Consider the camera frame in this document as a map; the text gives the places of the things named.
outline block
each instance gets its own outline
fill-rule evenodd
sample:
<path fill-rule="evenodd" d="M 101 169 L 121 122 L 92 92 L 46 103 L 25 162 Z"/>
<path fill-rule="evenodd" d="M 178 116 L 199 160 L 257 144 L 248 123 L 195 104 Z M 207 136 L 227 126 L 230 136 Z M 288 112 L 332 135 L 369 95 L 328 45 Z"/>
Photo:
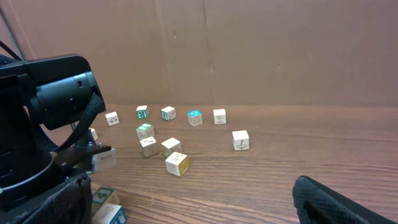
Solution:
<path fill-rule="evenodd" d="M 91 205 L 91 216 L 106 203 L 119 205 L 120 200 L 116 191 L 110 187 L 100 187 L 93 195 L 93 204 Z"/>
<path fill-rule="evenodd" d="M 148 106 L 139 106 L 136 109 L 138 119 L 145 119 L 149 116 Z"/>
<path fill-rule="evenodd" d="M 98 139 L 98 135 L 97 132 L 95 132 L 94 128 L 89 128 L 91 131 L 91 135 L 93 136 L 94 141 L 96 141 Z"/>
<path fill-rule="evenodd" d="M 198 110 L 188 112 L 188 122 L 193 126 L 198 126 L 199 124 L 203 124 L 203 120 L 201 118 L 201 112 Z"/>
<path fill-rule="evenodd" d="M 166 159 L 167 171 L 181 177 L 189 168 L 189 158 L 179 152 L 173 152 Z"/>
<path fill-rule="evenodd" d="M 91 219 L 93 224 L 124 224 L 127 216 L 122 206 L 111 203 L 104 204 Z"/>
<path fill-rule="evenodd" d="M 226 124 L 225 109 L 213 110 L 214 124 Z"/>
<path fill-rule="evenodd" d="M 108 125 L 112 126 L 115 124 L 119 124 L 118 114 L 116 112 L 108 113 L 105 115 L 106 120 L 108 121 Z"/>
<path fill-rule="evenodd" d="M 235 151 L 248 150 L 250 148 L 249 135 L 247 131 L 233 131 L 232 137 Z"/>
<path fill-rule="evenodd" d="M 92 172 L 104 170 L 116 165 L 116 149 L 95 154 L 91 159 Z"/>
<path fill-rule="evenodd" d="M 137 134 L 140 140 L 155 136 L 154 127 L 151 124 L 142 124 L 137 128 Z"/>
<path fill-rule="evenodd" d="M 163 120 L 171 121 L 175 117 L 177 117 L 177 114 L 175 113 L 175 109 L 173 107 L 168 106 L 168 107 L 162 109 Z"/>
<path fill-rule="evenodd" d="M 169 157 L 173 152 L 182 152 L 181 143 L 175 138 L 162 142 L 163 155 Z"/>
<path fill-rule="evenodd" d="M 159 153 L 154 137 L 145 138 L 139 142 L 141 143 L 142 153 L 146 158 Z"/>

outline wooden table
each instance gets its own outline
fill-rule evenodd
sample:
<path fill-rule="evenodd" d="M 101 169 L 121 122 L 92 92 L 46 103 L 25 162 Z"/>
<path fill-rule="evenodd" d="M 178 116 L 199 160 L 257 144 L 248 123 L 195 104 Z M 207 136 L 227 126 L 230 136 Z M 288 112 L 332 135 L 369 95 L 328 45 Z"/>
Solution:
<path fill-rule="evenodd" d="M 92 186 L 118 191 L 129 223 L 297 223 L 292 187 L 307 175 L 365 207 L 398 222 L 398 109 L 339 106 L 175 106 L 163 121 L 149 105 L 108 105 L 93 124 L 98 142 L 117 149 L 117 165 L 92 175 Z M 225 108 L 227 124 L 214 125 L 213 109 Z M 191 127 L 187 112 L 204 123 Z M 150 123 L 157 142 L 174 137 L 190 158 L 181 178 L 165 158 L 142 155 L 136 128 Z M 250 150 L 235 152 L 232 131 L 247 130 Z M 70 128 L 51 137 L 60 143 Z"/>

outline brown backdrop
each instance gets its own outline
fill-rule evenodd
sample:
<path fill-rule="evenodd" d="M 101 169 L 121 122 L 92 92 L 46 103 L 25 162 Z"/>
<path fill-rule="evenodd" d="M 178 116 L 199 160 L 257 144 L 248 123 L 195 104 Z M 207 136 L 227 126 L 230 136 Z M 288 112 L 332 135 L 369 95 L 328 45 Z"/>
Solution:
<path fill-rule="evenodd" d="M 3 0 L 26 58 L 86 57 L 107 103 L 397 105 L 395 0 Z"/>

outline wooden block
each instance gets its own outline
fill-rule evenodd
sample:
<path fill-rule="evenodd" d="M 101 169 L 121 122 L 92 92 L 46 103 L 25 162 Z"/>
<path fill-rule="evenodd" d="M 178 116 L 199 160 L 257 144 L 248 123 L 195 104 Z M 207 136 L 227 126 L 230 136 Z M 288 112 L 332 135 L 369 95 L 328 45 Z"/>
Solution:
<path fill-rule="evenodd" d="M 98 139 L 97 132 L 95 132 L 94 128 L 89 128 L 91 131 L 91 135 L 93 136 L 93 139 L 96 141 Z"/>
<path fill-rule="evenodd" d="M 162 118 L 166 121 L 173 120 L 175 117 L 177 117 L 177 114 L 175 113 L 175 109 L 171 106 L 168 106 L 166 108 L 162 109 Z"/>
<path fill-rule="evenodd" d="M 145 119 L 149 116 L 148 106 L 139 106 L 136 109 L 138 119 Z"/>
<path fill-rule="evenodd" d="M 169 157 L 173 152 L 182 152 L 181 143 L 175 138 L 162 142 L 163 155 Z"/>
<path fill-rule="evenodd" d="M 167 171 L 181 177 L 189 168 L 189 158 L 179 152 L 173 152 L 166 159 Z"/>
<path fill-rule="evenodd" d="M 91 159 L 91 164 L 93 165 L 92 172 L 116 165 L 116 149 L 112 148 L 110 151 L 95 154 Z"/>
<path fill-rule="evenodd" d="M 119 124 L 118 114 L 116 112 L 108 113 L 105 115 L 106 120 L 108 121 L 108 125 L 112 126 L 115 124 Z"/>
<path fill-rule="evenodd" d="M 122 206 L 111 203 L 104 204 L 91 219 L 93 224 L 124 224 L 127 216 Z"/>
<path fill-rule="evenodd" d="M 225 109 L 213 110 L 214 124 L 226 124 Z"/>
<path fill-rule="evenodd" d="M 188 122 L 193 126 L 198 126 L 199 124 L 203 124 L 203 120 L 201 118 L 201 112 L 198 110 L 188 112 Z"/>
<path fill-rule="evenodd" d="M 119 205 L 120 200 L 114 189 L 109 187 L 100 187 L 93 195 L 91 216 L 95 215 L 98 210 L 106 203 Z"/>
<path fill-rule="evenodd" d="M 232 137 L 235 151 L 250 149 L 249 135 L 247 131 L 233 131 Z"/>
<path fill-rule="evenodd" d="M 139 142 L 141 143 L 142 153 L 146 158 L 159 153 L 154 137 L 145 138 Z"/>
<path fill-rule="evenodd" d="M 155 136 L 154 127 L 151 124 L 142 124 L 137 128 L 137 134 L 140 140 Z"/>

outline toy block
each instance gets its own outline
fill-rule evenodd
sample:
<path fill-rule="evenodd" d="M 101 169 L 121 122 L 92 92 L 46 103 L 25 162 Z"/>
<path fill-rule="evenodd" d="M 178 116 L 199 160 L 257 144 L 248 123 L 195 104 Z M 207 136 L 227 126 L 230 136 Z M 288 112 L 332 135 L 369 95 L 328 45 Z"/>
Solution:
<path fill-rule="evenodd" d="M 149 116 L 148 106 L 139 106 L 136 109 L 138 119 L 145 119 Z"/>
<path fill-rule="evenodd" d="M 181 177 L 189 168 L 189 158 L 179 152 L 173 152 L 166 159 L 167 171 Z"/>
<path fill-rule="evenodd" d="M 108 121 L 108 125 L 112 126 L 115 124 L 119 124 L 118 114 L 116 112 L 108 113 L 105 115 L 106 120 Z"/>
<path fill-rule="evenodd" d="M 140 140 L 155 136 L 154 127 L 151 124 L 143 124 L 137 128 L 137 134 Z"/>
<path fill-rule="evenodd" d="M 175 109 L 171 106 L 162 109 L 162 118 L 166 121 L 173 120 L 177 114 L 175 113 Z"/>
<path fill-rule="evenodd" d="M 93 155 L 91 165 L 93 165 L 92 172 L 97 172 L 98 170 L 107 169 L 116 165 L 116 149 L 112 148 L 109 151 Z"/>
<path fill-rule="evenodd" d="M 139 142 L 141 143 L 142 153 L 146 158 L 159 153 L 154 137 L 145 138 Z"/>
<path fill-rule="evenodd" d="M 106 203 L 94 215 L 91 222 L 93 224 L 125 224 L 127 216 L 122 206 Z"/>
<path fill-rule="evenodd" d="M 89 128 L 89 130 L 91 131 L 91 135 L 93 136 L 94 141 L 96 141 L 98 139 L 97 132 L 95 132 L 94 128 Z"/>
<path fill-rule="evenodd" d="M 114 189 L 109 187 L 100 187 L 93 195 L 93 204 L 91 205 L 91 216 L 97 213 L 98 210 L 106 203 L 119 205 L 120 200 Z"/>
<path fill-rule="evenodd" d="M 173 152 L 182 152 L 181 143 L 175 138 L 170 138 L 162 142 L 163 155 L 169 157 Z"/>
<path fill-rule="evenodd" d="M 213 110 L 214 124 L 226 124 L 225 109 Z"/>
<path fill-rule="evenodd" d="M 188 112 L 188 122 L 193 126 L 198 126 L 199 124 L 203 124 L 203 120 L 201 118 L 201 112 L 198 110 Z"/>
<path fill-rule="evenodd" d="M 249 135 L 247 131 L 233 131 L 232 137 L 235 151 L 250 149 Z"/>

